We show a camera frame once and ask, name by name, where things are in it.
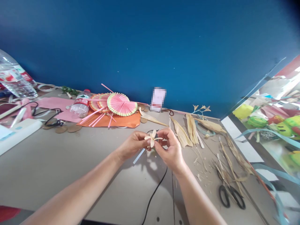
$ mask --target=table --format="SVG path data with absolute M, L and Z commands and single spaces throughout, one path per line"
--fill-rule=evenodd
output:
M 59 93 L 60 90 L 54 90 L 43 97 L 58 97 Z M 148 113 L 163 123 L 169 123 L 167 112 Z M 175 113 L 174 118 L 182 126 L 186 124 L 183 114 Z M 57 134 L 53 129 L 40 129 L 0 156 L 0 204 L 35 211 L 63 188 L 95 167 L 134 130 L 147 132 L 162 128 L 164 126 L 148 121 L 135 129 L 83 127 L 78 134 L 67 132 Z M 221 181 L 215 170 L 209 167 L 212 166 L 211 159 L 215 159 L 212 152 L 220 152 L 220 144 L 216 142 L 218 141 L 216 136 L 208 140 L 203 138 L 203 141 L 205 148 L 201 149 L 198 145 L 197 148 L 201 151 L 209 171 L 206 174 L 199 172 L 203 171 L 200 158 L 198 161 L 201 164 L 193 163 L 196 154 L 192 148 L 186 147 L 182 153 L 191 171 L 205 178 L 199 184 L 221 215 L 228 224 L 264 224 L 247 197 L 245 197 L 246 210 L 239 209 L 234 203 L 229 209 L 221 205 L 218 196 Z M 234 170 L 241 175 L 243 171 L 227 146 L 225 150 L 234 164 Z M 86 219 L 112 224 L 142 223 L 148 201 L 166 170 L 166 165 L 159 155 L 147 154 L 147 157 L 142 155 L 135 166 L 133 166 L 135 157 L 124 163 Z M 267 221 L 270 224 L 277 224 L 274 219 L 276 215 L 274 203 L 264 187 L 257 182 L 256 177 L 250 176 L 243 183 Z M 170 169 L 151 201 L 145 224 L 188 224 L 179 183 Z

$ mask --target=wire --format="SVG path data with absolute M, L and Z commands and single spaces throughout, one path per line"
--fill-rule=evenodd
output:
M 42 111 L 42 112 L 39 112 L 39 113 L 36 113 L 36 110 L 37 110 L 37 107 L 38 107 L 38 103 L 37 102 L 29 102 L 25 105 L 23 105 L 21 108 L 23 108 L 24 106 L 30 104 L 30 103 L 36 103 L 36 106 L 32 106 L 34 107 L 34 110 L 33 110 L 33 113 L 32 113 L 32 116 L 38 116 L 44 112 L 47 112 L 47 111 L 50 111 L 50 110 L 58 110 L 58 112 L 56 114 L 54 114 L 50 119 L 48 119 L 46 122 L 45 122 L 45 126 L 47 125 L 47 123 L 52 120 L 53 117 L 55 117 L 56 115 L 60 114 L 62 112 L 62 110 L 60 108 L 53 108 L 53 109 L 48 109 L 48 110 L 45 110 L 45 111 Z
M 145 220 L 146 220 L 146 216 L 147 216 L 147 212 L 148 212 L 148 208 L 149 208 L 150 202 L 151 202 L 151 200 L 152 200 L 152 198 L 153 198 L 153 196 L 154 196 L 156 190 L 158 189 L 159 185 L 162 183 L 163 179 L 165 178 L 165 175 L 162 177 L 162 180 L 161 180 L 161 181 L 159 182 L 159 184 L 157 185 L 155 191 L 153 192 L 153 194 L 152 194 L 152 196 L 151 196 L 151 198 L 150 198 L 150 200 L 149 200 L 149 202 L 148 202 L 148 206 L 147 206 L 145 218 L 144 218 L 144 221 L 143 221 L 142 225 L 144 225 L 144 222 L 145 222 Z

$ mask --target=water bottle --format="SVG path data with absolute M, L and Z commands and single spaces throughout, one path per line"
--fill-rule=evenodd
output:
M 37 83 L 29 76 L 29 74 L 20 66 L 20 64 L 5 51 L 0 49 L 0 64 L 5 64 L 9 66 L 13 66 L 18 72 L 22 75 L 22 77 L 31 84 L 31 86 L 36 86 Z
M 0 64 L 0 83 L 18 98 L 36 98 L 35 89 L 13 67 Z
M 87 98 L 91 98 L 92 94 L 89 89 L 85 89 L 77 95 L 74 104 L 71 107 L 71 112 L 78 115 L 79 118 L 85 118 L 88 115 L 88 101 Z

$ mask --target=power strip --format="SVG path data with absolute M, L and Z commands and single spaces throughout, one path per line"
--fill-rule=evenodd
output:
M 0 155 L 36 132 L 41 126 L 41 121 L 26 119 L 10 128 L 12 133 L 0 139 Z

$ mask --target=black scissors handle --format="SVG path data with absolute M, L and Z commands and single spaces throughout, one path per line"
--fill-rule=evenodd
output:
M 229 186 L 229 191 L 232 194 L 234 200 L 237 202 L 237 205 L 241 209 L 246 209 L 246 205 L 245 205 L 244 199 L 240 195 L 240 193 L 234 187 L 232 187 L 232 186 Z M 222 192 L 224 193 L 225 201 L 222 198 Z M 230 207 L 229 195 L 228 195 L 228 192 L 227 192 L 227 190 L 226 190 L 226 188 L 225 188 L 224 185 L 221 185 L 219 187 L 219 196 L 220 196 L 220 200 L 221 200 L 223 206 L 225 206 L 226 208 L 229 208 Z

